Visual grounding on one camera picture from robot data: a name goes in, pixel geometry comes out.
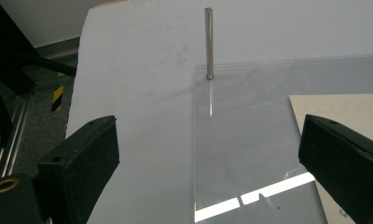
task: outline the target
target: cardboard sheet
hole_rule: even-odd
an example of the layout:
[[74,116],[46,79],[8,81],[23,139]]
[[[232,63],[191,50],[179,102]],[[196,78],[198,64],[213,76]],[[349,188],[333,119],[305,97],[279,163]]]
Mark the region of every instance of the cardboard sheet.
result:
[[[306,114],[337,121],[373,140],[373,94],[291,95],[291,104],[302,133]],[[354,223],[317,183],[329,224]]]

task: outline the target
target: metal pin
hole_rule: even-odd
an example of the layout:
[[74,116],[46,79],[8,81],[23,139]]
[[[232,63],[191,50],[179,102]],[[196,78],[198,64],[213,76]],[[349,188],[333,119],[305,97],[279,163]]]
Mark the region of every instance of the metal pin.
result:
[[207,55],[207,79],[214,78],[213,61],[213,10],[210,7],[204,9],[206,19],[206,55]]

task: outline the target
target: white table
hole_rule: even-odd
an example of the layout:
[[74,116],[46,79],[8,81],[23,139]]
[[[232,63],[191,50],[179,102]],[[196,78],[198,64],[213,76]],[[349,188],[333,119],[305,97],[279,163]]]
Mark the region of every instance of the white table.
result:
[[117,117],[120,165],[90,223],[193,223],[193,74],[205,63],[373,54],[373,1],[126,1],[92,9],[67,136]]

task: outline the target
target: clear plastic sheet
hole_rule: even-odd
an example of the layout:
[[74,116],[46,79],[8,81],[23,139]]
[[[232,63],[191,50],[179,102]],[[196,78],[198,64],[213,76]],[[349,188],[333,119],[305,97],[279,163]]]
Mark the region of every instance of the clear plastic sheet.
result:
[[298,162],[289,95],[373,92],[373,57],[218,65],[195,73],[195,221],[326,223]]

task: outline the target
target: white wall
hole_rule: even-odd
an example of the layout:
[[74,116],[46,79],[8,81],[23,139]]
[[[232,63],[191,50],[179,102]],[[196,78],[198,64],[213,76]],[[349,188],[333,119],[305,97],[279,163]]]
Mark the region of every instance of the white wall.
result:
[[109,0],[0,0],[34,47],[79,37],[88,10]]

